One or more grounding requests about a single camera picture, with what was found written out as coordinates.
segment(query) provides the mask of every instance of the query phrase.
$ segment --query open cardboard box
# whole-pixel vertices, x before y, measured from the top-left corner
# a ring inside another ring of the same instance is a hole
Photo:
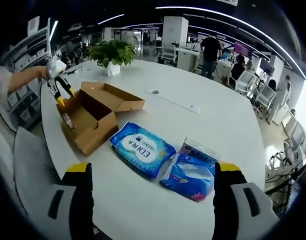
[[[64,113],[69,115],[74,128],[63,121],[63,129],[88,156],[118,131],[114,112],[140,110],[144,102],[107,83],[84,81],[75,97],[64,99],[65,106],[56,107],[62,118]]]

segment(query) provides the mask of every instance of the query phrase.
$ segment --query ceiling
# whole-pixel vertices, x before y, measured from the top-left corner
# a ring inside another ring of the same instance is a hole
[[[27,21],[35,16],[41,17],[40,26],[46,24],[48,17],[51,17],[51,26],[55,20],[59,21],[52,42],[61,42],[63,41],[63,36],[68,34],[72,37],[74,35],[77,36],[79,33],[99,32],[107,26],[123,27],[136,24],[162,23],[163,16],[183,16],[191,26],[221,32],[239,39],[259,51],[273,52],[267,46],[269,45],[286,60],[294,72],[302,76],[296,64],[271,40],[235,19],[196,9],[155,9],[155,7],[159,6],[195,7],[217,11],[243,20],[279,43],[298,63],[306,75],[306,30],[304,28],[306,10],[301,9],[302,7],[298,4],[298,1],[296,1],[297,4],[295,6],[294,4],[285,3],[286,1],[238,0],[238,6],[235,7],[216,0],[151,0],[149,2],[140,0],[125,2],[116,0],[105,2],[98,0],[30,0],[25,7],[25,14],[19,14],[18,16],[16,30],[11,37],[11,43],[16,44],[26,37]],[[97,25],[98,22],[120,14],[125,15]],[[70,26],[77,23],[81,23],[83,27],[68,33],[67,30]],[[190,27],[189,32],[211,33],[208,30],[194,27]]]

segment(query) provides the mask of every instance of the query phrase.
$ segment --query blue tissue package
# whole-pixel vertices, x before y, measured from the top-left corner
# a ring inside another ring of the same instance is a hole
[[[174,158],[160,184],[196,202],[203,201],[214,185],[214,166],[181,153]]]
[[[156,178],[164,162],[176,153],[167,142],[131,122],[109,140],[122,157],[150,178]]]

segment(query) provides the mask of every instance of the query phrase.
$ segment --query table outlet strip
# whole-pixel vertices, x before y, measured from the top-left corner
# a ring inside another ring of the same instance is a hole
[[[155,96],[155,97],[158,97],[160,99],[164,99],[170,103],[173,103],[173,104],[176,104],[182,108],[185,108],[193,113],[196,113],[196,114],[199,114],[200,113],[200,107],[198,106],[195,106],[193,104],[187,104],[187,103],[184,103],[182,101],[179,101],[177,99],[171,99],[169,96],[166,96],[164,94],[161,94],[158,90],[148,90],[146,91],[148,94],[152,95],[152,96]]]

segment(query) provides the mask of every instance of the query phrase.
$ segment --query green plant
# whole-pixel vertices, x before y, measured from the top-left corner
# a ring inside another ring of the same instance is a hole
[[[131,64],[135,57],[135,47],[121,40],[102,41],[90,49],[90,59],[96,60],[101,67],[108,66],[112,61],[114,65]]]

